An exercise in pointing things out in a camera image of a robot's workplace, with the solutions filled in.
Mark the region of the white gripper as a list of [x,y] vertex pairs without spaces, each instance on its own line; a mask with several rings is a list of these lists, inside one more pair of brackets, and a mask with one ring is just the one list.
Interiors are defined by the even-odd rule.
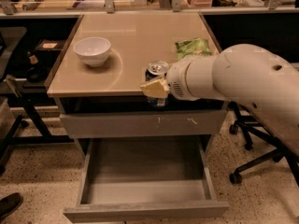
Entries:
[[155,78],[143,83],[140,88],[144,95],[152,98],[166,98],[170,93],[179,100],[196,101],[190,91],[189,81],[196,80],[195,72],[198,72],[196,60],[183,59],[172,63],[165,78]]

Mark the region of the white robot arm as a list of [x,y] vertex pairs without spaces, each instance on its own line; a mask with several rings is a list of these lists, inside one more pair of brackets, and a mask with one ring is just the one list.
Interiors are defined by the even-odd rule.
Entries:
[[299,153],[299,71],[266,49],[239,44],[213,56],[187,56],[141,90],[152,98],[236,102]]

